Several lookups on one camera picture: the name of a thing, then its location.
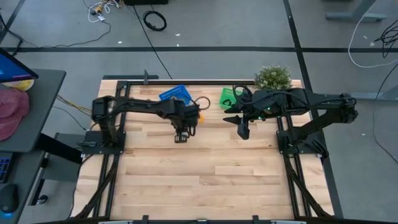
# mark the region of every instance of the computer mouse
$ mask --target computer mouse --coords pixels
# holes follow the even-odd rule
[[[0,210],[12,213],[18,208],[18,187],[16,184],[7,184],[0,190]]]

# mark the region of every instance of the pink object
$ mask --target pink object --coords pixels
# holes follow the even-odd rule
[[[29,112],[29,97],[17,89],[0,90],[0,141],[9,138]]]

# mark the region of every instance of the light wood surface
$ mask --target light wood surface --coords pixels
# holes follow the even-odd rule
[[[103,80],[98,96],[114,95],[116,82]],[[301,83],[294,80],[293,85]],[[159,100],[160,93],[173,87],[133,86],[130,97]],[[151,220],[293,218],[284,162],[277,149],[276,120],[251,123],[250,139],[242,140],[236,125],[222,120],[231,116],[218,104],[223,87],[231,88],[186,86],[193,99],[207,96],[211,106],[203,111],[205,122],[198,125],[196,136],[185,144],[174,143],[175,131],[168,120],[153,114],[127,114],[126,149],[119,161],[111,219],[140,220],[143,215]],[[292,119],[296,126],[310,121],[308,114]],[[72,216],[95,192],[102,158],[93,156],[81,168]],[[304,154],[301,161],[307,188],[333,213],[319,158]],[[296,191],[304,214],[297,187]]]

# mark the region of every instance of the monitor screen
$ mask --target monitor screen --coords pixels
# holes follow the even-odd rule
[[[37,78],[37,75],[13,56],[1,51],[0,54],[0,83]]]

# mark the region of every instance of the green leaves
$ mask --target green leaves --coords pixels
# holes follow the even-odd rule
[[[290,70],[287,67],[263,66],[260,72],[254,75],[254,83],[258,89],[283,90],[292,87]]]

